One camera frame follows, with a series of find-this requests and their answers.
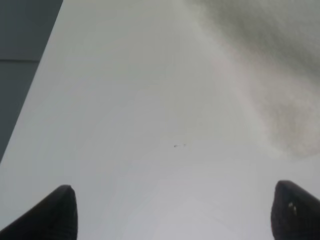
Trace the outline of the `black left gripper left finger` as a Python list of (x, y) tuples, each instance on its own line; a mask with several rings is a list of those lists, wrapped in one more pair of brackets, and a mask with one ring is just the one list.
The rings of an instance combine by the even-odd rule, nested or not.
[(2, 240), (76, 240), (78, 208), (74, 189), (61, 185), (0, 231)]

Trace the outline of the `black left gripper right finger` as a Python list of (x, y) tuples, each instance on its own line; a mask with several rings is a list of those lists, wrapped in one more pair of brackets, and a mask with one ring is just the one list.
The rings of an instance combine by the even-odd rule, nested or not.
[(271, 207), (275, 240), (318, 240), (320, 200), (289, 180), (277, 182)]

